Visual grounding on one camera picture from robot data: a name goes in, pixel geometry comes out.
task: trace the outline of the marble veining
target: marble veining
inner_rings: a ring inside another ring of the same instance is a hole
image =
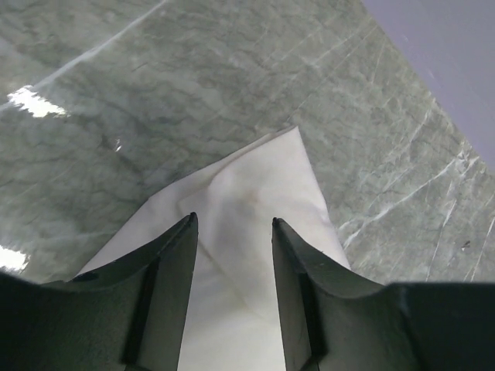
[[[491,279],[493,173],[358,0],[2,3],[4,269],[71,277],[153,193],[293,124],[356,272]]]

